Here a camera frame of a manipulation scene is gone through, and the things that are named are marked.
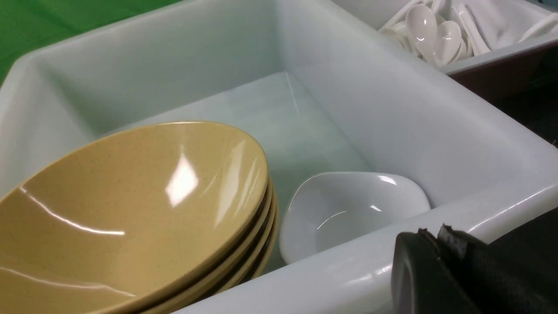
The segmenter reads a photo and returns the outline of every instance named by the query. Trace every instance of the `white bowl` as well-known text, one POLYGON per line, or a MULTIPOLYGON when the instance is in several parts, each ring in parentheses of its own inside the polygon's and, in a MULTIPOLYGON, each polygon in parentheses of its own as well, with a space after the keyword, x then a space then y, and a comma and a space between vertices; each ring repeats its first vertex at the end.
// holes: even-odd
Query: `white bowl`
POLYGON ((291 264, 430 210, 424 191, 400 175, 332 172, 296 191, 280 232, 291 264))

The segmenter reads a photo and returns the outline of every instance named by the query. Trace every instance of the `green surface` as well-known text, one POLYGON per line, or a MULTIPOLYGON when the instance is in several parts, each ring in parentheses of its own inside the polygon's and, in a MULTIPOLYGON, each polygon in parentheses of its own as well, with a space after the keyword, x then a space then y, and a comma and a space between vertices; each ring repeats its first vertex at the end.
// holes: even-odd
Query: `green surface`
POLYGON ((0 83, 20 56, 179 0, 0 0, 0 83))

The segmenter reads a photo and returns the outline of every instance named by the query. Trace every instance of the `white spoon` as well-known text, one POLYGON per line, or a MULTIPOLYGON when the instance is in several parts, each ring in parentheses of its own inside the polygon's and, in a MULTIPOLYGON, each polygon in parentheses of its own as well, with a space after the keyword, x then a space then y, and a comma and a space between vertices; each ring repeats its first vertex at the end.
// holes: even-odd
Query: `white spoon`
POLYGON ((390 28, 393 25, 395 25, 397 22, 401 21, 402 19, 405 18, 405 16, 407 16, 407 12, 409 11, 409 9, 416 5, 416 4, 421 4, 421 3, 425 3, 425 0, 411 0, 408 4, 406 4, 401 10, 399 10, 399 12, 397 12, 392 18, 389 19, 389 21, 387 21, 387 23, 382 26, 382 28, 380 28, 378 31, 381 32, 386 28, 390 28))
POLYGON ((518 42, 523 42, 527 39, 538 37, 549 33, 558 24, 558 13, 551 13, 546 18, 529 28, 518 42))
POLYGON ((459 45, 459 51, 455 55, 455 58, 450 61, 450 63, 457 62, 459 60, 463 60, 467 58, 467 44, 463 39, 461 39, 461 44, 459 45))
POLYGON ((432 6, 430 7, 430 10, 432 11, 432 13, 438 14, 438 11, 440 10, 440 7, 442 6, 442 1, 443 0, 434 0, 432 2, 432 6))
POLYGON ((448 65, 457 56, 461 47, 461 28, 454 21, 446 21, 438 26, 438 38, 434 56, 438 66, 448 65))
POLYGON ((480 35, 475 21, 467 10, 467 7, 463 3, 460 3, 457 7, 452 6, 451 8, 457 13, 459 20, 469 37, 469 41, 473 46, 473 54, 478 56, 490 52, 490 48, 486 45, 484 39, 480 35))
POLYGON ((427 6, 418 4, 409 9, 405 21, 407 22, 409 41, 415 44, 426 62, 436 65, 434 46, 437 39, 438 25, 434 13, 427 6))
POLYGON ((414 56, 419 55, 415 43, 410 42, 408 39, 407 22, 401 21, 399 23, 396 23, 395 25, 393 25, 393 27, 391 27, 391 29, 393 29, 394 31, 396 31, 398 34, 400 34, 405 38, 405 42, 408 45, 408 51, 410 51, 414 56))

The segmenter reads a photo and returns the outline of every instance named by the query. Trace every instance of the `speckled bowl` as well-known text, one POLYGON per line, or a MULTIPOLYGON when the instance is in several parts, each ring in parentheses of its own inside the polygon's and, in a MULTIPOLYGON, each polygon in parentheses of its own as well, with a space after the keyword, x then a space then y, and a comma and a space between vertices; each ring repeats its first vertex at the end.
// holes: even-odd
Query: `speckled bowl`
POLYGON ((258 143, 219 123, 147 126, 93 142, 0 202, 0 312, 158 304, 230 253, 267 182, 258 143))
POLYGON ((252 241, 249 247, 244 249, 243 254, 234 264, 234 267, 224 269, 218 267, 220 271, 219 279, 214 280, 213 271, 203 280, 189 287, 167 301, 151 308, 142 314, 168 314, 186 307, 194 302, 208 298, 213 294, 225 291, 237 286, 241 282, 248 281, 259 276, 263 271, 263 266, 267 263, 273 249, 273 244, 278 231, 278 203, 277 195, 274 191, 266 193, 269 195, 270 206, 267 215, 262 215, 264 223, 260 227, 254 228, 252 241))

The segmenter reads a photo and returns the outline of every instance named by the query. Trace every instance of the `plastic tub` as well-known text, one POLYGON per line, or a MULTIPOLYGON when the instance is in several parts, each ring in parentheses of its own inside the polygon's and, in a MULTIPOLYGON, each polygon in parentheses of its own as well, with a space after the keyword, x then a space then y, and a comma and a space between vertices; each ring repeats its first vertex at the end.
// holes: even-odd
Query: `plastic tub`
POLYGON ((385 43, 331 1, 195 0, 35 51, 0 89, 0 194, 118 130, 225 122, 262 144, 281 211, 313 174, 360 170, 414 180, 433 210, 286 267, 276 250, 181 313, 388 310, 399 232, 493 241, 558 207, 558 151, 385 43))
MULTIPOLYGON (((408 0, 333 0, 378 30, 408 0)), ((525 0, 444 0, 440 9, 448 16, 451 5, 469 6, 491 52, 440 68, 463 86, 493 100, 521 92, 548 49, 558 44, 558 27, 552 33, 517 44, 517 40, 551 11, 525 0), (497 28, 505 29, 500 34, 497 28)))

